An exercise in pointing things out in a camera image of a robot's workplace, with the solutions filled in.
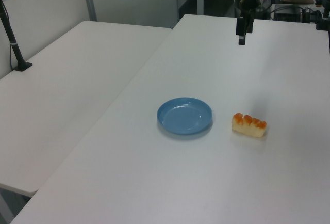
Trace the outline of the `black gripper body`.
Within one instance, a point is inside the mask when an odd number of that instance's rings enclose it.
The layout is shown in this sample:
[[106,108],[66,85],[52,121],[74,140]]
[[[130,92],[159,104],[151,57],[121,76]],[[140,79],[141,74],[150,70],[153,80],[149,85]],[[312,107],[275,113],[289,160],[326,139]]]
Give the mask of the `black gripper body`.
[[234,17],[244,17],[247,14],[255,14],[260,0],[235,0]]

